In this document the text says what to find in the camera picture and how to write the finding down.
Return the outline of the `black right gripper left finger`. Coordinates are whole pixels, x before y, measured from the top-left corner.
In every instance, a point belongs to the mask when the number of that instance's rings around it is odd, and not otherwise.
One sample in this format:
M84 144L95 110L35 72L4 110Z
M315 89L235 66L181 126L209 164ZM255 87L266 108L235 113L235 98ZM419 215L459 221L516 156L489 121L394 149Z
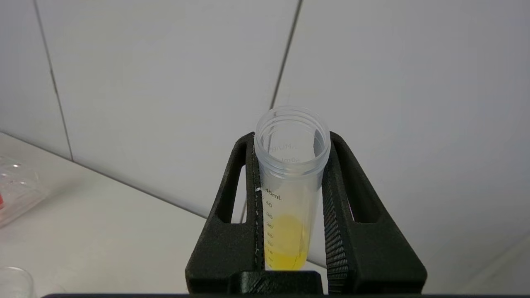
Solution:
M232 223L243 168L247 217L244 223ZM263 206L259 188L254 133L250 132L239 138L231 151L210 214L185 268L189 293L227 293L233 275L264 270Z

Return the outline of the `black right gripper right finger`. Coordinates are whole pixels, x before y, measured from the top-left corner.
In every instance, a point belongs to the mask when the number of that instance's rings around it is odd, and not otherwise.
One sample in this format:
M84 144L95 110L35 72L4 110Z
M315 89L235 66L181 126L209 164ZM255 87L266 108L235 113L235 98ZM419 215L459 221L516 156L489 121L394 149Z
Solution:
M330 134L322 180L330 294L420 294L426 268L345 140Z

